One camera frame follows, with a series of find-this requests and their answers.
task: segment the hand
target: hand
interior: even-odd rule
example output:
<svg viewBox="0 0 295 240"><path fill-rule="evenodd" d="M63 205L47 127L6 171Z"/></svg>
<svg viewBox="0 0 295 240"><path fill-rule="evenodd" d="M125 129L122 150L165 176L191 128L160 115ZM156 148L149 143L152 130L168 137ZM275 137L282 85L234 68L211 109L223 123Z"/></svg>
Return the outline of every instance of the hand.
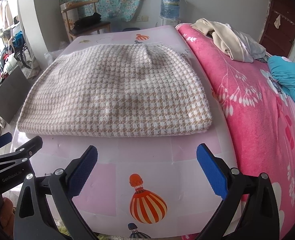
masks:
<svg viewBox="0 0 295 240"><path fill-rule="evenodd" d="M3 198L3 206L0 210L0 222L4 232L13 238L14 228L14 214L13 214L13 203L8 198Z"/></svg>

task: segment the chair seat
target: chair seat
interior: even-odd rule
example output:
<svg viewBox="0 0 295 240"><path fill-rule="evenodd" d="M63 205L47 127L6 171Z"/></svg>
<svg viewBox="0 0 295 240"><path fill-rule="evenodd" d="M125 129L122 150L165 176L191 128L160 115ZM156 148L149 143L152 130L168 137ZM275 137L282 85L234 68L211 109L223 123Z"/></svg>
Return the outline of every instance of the chair seat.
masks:
<svg viewBox="0 0 295 240"><path fill-rule="evenodd" d="M73 28L70 31L70 34L72 34L73 36L77 36L79 34L82 34L82 33L85 33L85 32L89 32L91 30L95 31L96 29L99 29L99 30L100 29L103 29L103 28L100 28L100 27L104 27L104 26L107 26L109 24L111 24L111 22L108 22L108 21L100 21L100 22L95 23L95 24L93 24L93 25L91 25L89 27L86 27L86 28L82 28L82 29L78 29L78 30L76 30L76 29Z"/></svg>

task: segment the pink blanket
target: pink blanket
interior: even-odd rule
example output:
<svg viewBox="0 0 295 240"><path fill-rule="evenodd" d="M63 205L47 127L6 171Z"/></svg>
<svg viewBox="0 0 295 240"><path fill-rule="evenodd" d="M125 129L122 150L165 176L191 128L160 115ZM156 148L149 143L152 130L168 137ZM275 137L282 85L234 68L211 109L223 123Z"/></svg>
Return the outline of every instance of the pink blanket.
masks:
<svg viewBox="0 0 295 240"><path fill-rule="evenodd" d="M295 223L295 103L272 78L267 64L231 60L190 24L177 30L200 61L222 106L239 169L247 175L269 175L283 238Z"/></svg>

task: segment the blue gripper pad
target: blue gripper pad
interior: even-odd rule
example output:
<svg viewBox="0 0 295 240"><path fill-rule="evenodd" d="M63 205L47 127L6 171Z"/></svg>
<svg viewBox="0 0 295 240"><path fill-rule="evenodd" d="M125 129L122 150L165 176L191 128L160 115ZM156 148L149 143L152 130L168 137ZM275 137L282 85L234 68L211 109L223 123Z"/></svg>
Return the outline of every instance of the blue gripper pad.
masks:
<svg viewBox="0 0 295 240"><path fill-rule="evenodd" d="M98 161L98 151L94 146L90 146L85 153L77 159L80 163L70 176L68 181L68 197L78 196Z"/></svg>
<svg viewBox="0 0 295 240"><path fill-rule="evenodd" d="M209 153L207 149L200 144L196 150L196 158L211 184L215 195L221 196L224 200L228 193L227 179L215 162L212 153Z"/></svg>
<svg viewBox="0 0 295 240"><path fill-rule="evenodd" d="M7 132L0 136L0 148L12 141L12 134Z"/></svg>

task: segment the black bag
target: black bag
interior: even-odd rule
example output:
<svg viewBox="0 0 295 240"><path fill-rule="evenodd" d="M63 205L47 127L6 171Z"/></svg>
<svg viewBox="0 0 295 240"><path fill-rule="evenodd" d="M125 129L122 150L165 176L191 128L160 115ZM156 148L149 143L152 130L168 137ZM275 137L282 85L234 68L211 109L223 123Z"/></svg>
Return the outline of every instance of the black bag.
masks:
<svg viewBox="0 0 295 240"><path fill-rule="evenodd" d="M87 16L77 20L74 24L74 29L79 31L84 28L90 27L96 23L99 23L100 21L101 21L101 15L98 13L94 13L91 16Z"/></svg>

